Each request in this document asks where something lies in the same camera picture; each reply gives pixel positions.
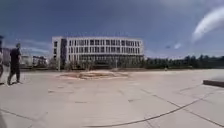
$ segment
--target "pavement crack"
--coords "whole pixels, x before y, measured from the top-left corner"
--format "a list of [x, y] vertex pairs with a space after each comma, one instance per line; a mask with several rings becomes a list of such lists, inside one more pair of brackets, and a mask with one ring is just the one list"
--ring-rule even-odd
[[180, 89], [180, 90], [177, 91], [177, 92], [183, 92], [183, 91], [190, 90], [190, 89], [194, 89], [194, 88], [197, 88], [197, 87], [200, 87], [200, 86], [201, 86], [201, 85], [196, 85], [196, 86], [193, 86], [193, 87], [183, 88], [183, 89]]
[[150, 121], [150, 120], [154, 120], [154, 119], [157, 119], [157, 118], [160, 118], [160, 117], [163, 117], [163, 116], [166, 116], [166, 115], [169, 115], [169, 114], [172, 114], [176, 111], [179, 111], [187, 106], [190, 106], [192, 104], [194, 104], [196, 101], [192, 102], [192, 103], [189, 103], [187, 105], [184, 105], [182, 107], [179, 107], [177, 109], [174, 109], [172, 111], [169, 111], [167, 113], [163, 113], [161, 115], [158, 115], [158, 116], [154, 116], [154, 117], [150, 117], [150, 118], [146, 118], [146, 119], [143, 119], [143, 120], [138, 120], [138, 121], [132, 121], [132, 122], [128, 122], [128, 123], [120, 123], [120, 124], [111, 124], [111, 125], [99, 125], [99, 126], [85, 126], [85, 127], [90, 127], [90, 128], [100, 128], [100, 127], [116, 127], [116, 126], [124, 126], [124, 125], [131, 125], [131, 124], [136, 124], [136, 123], [141, 123], [141, 122], [146, 122], [146, 121]]
[[149, 121], [146, 121], [146, 123], [150, 126], [150, 128], [155, 128]]
[[[189, 104], [186, 104], [186, 105], [184, 105], [184, 106], [181, 106], [181, 107], [180, 107], [179, 105], [176, 105], [176, 104], [174, 104], [174, 103], [172, 103], [172, 102], [170, 102], [170, 101], [167, 101], [167, 100], [165, 100], [165, 99], [163, 99], [163, 98], [161, 98], [161, 97], [158, 97], [158, 96], [156, 96], [156, 95], [153, 95], [153, 96], [156, 96], [156, 97], [158, 97], [158, 98], [160, 98], [160, 99], [163, 99], [163, 100], [166, 101], [166, 102], [169, 102], [169, 103], [171, 103], [171, 104], [177, 106], [178, 108], [177, 108], [177, 109], [174, 109], [174, 110], [172, 110], [172, 111], [169, 111], [169, 112], [167, 112], [167, 113], [163, 113], [163, 114], [158, 115], [158, 116], [154, 116], [154, 117], [150, 117], [150, 118], [145, 118], [145, 119], [143, 119], [143, 120], [132, 121], [132, 122], [127, 122], [127, 123], [120, 123], [120, 124], [98, 125], [98, 126], [95, 125], [95, 126], [85, 126], [85, 127], [89, 127], [89, 128], [117, 127], [117, 126], [125, 126], [125, 125], [131, 125], [131, 124], [136, 124], [136, 123], [141, 123], [141, 122], [146, 122], [146, 121], [154, 120], [154, 119], [157, 119], [157, 118], [160, 118], [160, 117], [163, 117], [163, 116], [172, 114], [172, 113], [174, 113], [174, 112], [177, 112], [177, 111], [179, 111], [179, 110], [185, 110], [184, 108], [186, 108], [186, 107], [188, 107], [188, 106], [190, 106], [190, 105], [192, 105], [192, 104], [195, 104], [195, 103], [201, 101], [202, 99], [204, 99], [204, 98], [206, 98], [207, 96], [213, 94], [214, 92], [215, 92], [215, 91], [213, 91], [213, 92], [211, 92], [211, 93], [208, 93], [208, 94], [205, 95], [203, 98], [198, 99], [198, 100], [195, 100], [195, 101], [193, 101], [193, 102], [191, 102], [191, 103], [189, 103]], [[211, 123], [213, 123], [213, 124], [216, 124], [216, 125], [218, 125], [218, 126], [223, 127], [222, 125], [220, 125], [220, 124], [218, 124], [218, 123], [215, 123], [215, 122], [213, 122], [213, 121], [209, 121], [209, 122], [211, 122]]]
[[40, 120], [42, 120], [47, 114], [48, 114], [48, 112], [45, 112], [42, 116], [40, 116], [38, 119], [33, 121], [33, 123], [28, 128], [32, 128], [36, 123], [38, 123]]
[[26, 117], [26, 116], [23, 116], [23, 115], [19, 115], [19, 114], [16, 114], [16, 113], [13, 113], [13, 112], [10, 112], [10, 111], [1, 109], [1, 108], [0, 108], [0, 111], [2, 111], [2, 112], [4, 112], [4, 113], [11, 114], [11, 115], [14, 115], [14, 116], [17, 116], [17, 117], [20, 117], [20, 118], [24, 118], [24, 119], [28, 119], [28, 120], [31, 120], [31, 121], [35, 121], [35, 119], [33, 119], [33, 118]]
[[[192, 104], [195, 104], [195, 103], [197, 103], [197, 102], [199, 102], [199, 101], [207, 101], [207, 100], [204, 100], [204, 99], [205, 99], [206, 97], [208, 97], [209, 95], [214, 94], [214, 92], [216, 92], [216, 91], [218, 91], [218, 89], [217, 89], [217, 90], [214, 90], [214, 91], [211, 92], [211, 93], [208, 93], [208, 94], [205, 95], [203, 98], [200, 98], [200, 99], [198, 99], [198, 100], [192, 102], [192, 103], [189, 104], [188, 106], [190, 106], [190, 105], [192, 105]], [[179, 105], [177, 105], [177, 104], [175, 104], [175, 103], [173, 103], [173, 102], [170, 102], [170, 101], [168, 101], [168, 100], [165, 100], [164, 98], [161, 98], [161, 97], [159, 97], [159, 96], [157, 96], [157, 95], [153, 95], [153, 96], [155, 96], [155, 97], [157, 97], [157, 98], [159, 98], [159, 99], [161, 99], [161, 100], [163, 100], [163, 101], [166, 101], [166, 102], [168, 102], [168, 103], [170, 103], [170, 104], [172, 104], [172, 105], [175, 105], [176, 107], [179, 107], [179, 108], [180, 108]], [[196, 113], [194, 113], [194, 112], [192, 112], [192, 111], [189, 111], [189, 110], [187, 110], [187, 109], [185, 109], [185, 108], [186, 108], [186, 107], [184, 107], [183, 110], [186, 111], [186, 112], [188, 112], [188, 113], [191, 113], [191, 114], [193, 114], [193, 115], [195, 115], [195, 116], [197, 116], [197, 117], [199, 117], [199, 118], [201, 118], [201, 119], [203, 119], [203, 120], [206, 120], [206, 121], [208, 121], [208, 122], [210, 122], [210, 123], [212, 123], [212, 124], [218, 125], [218, 126], [220, 126], [220, 127], [224, 127], [224, 125], [222, 125], [222, 124], [216, 123], [215, 121], [212, 121], [212, 120], [207, 119], [207, 118], [205, 118], [205, 117], [203, 117], [203, 116], [200, 116], [200, 115], [198, 115], [198, 114], [196, 114]]]

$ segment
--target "cloud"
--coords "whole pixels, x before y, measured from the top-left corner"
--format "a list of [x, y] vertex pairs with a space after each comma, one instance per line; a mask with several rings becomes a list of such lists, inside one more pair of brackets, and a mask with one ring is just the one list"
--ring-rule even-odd
[[44, 50], [44, 49], [36, 48], [36, 47], [22, 47], [21, 50], [22, 51], [28, 51], [28, 52], [44, 53], [44, 54], [49, 53], [49, 50]]
[[49, 42], [44, 42], [44, 41], [36, 41], [36, 40], [31, 40], [31, 39], [22, 39], [20, 42], [23, 44], [28, 44], [28, 45], [35, 45], [35, 46], [43, 46], [44, 48], [51, 48], [51, 43]]
[[180, 47], [182, 47], [181, 43], [177, 43], [173, 46], [174, 49], [179, 49]]
[[192, 35], [192, 43], [201, 39], [205, 34], [224, 25], [224, 7], [217, 8], [199, 22]]

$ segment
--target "dark clothing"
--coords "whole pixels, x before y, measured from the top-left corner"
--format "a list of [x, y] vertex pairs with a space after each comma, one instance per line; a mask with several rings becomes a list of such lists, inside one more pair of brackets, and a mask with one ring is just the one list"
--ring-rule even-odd
[[19, 49], [13, 49], [10, 52], [11, 56], [11, 64], [10, 64], [10, 74], [8, 77], [8, 84], [11, 84], [11, 79], [13, 75], [16, 74], [16, 81], [20, 81], [20, 69], [19, 69], [19, 56], [20, 56], [20, 51]]
[[19, 56], [20, 56], [20, 51], [19, 49], [12, 49], [10, 52], [11, 56], [11, 65], [17, 66], [19, 65]]
[[12, 79], [13, 75], [15, 75], [15, 74], [16, 74], [16, 82], [19, 82], [19, 80], [20, 80], [20, 69], [19, 69], [19, 67], [11, 66], [10, 74], [9, 74], [9, 77], [8, 77], [8, 83], [11, 83], [11, 79]]

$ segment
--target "paved plaza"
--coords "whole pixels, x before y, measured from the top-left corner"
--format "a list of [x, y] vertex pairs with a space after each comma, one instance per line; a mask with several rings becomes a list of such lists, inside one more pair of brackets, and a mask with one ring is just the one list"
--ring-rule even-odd
[[224, 127], [224, 89], [202, 85], [224, 70], [128, 72], [89, 80], [62, 74], [27, 72], [22, 84], [1, 85], [0, 128]]

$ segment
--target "pole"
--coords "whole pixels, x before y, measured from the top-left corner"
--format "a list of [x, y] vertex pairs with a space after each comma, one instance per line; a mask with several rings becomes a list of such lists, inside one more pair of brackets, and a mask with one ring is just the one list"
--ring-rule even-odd
[[59, 57], [58, 59], [58, 71], [60, 72], [61, 71], [61, 58]]
[[116, 59], [116, 69], [117, 69], [117, 59]]

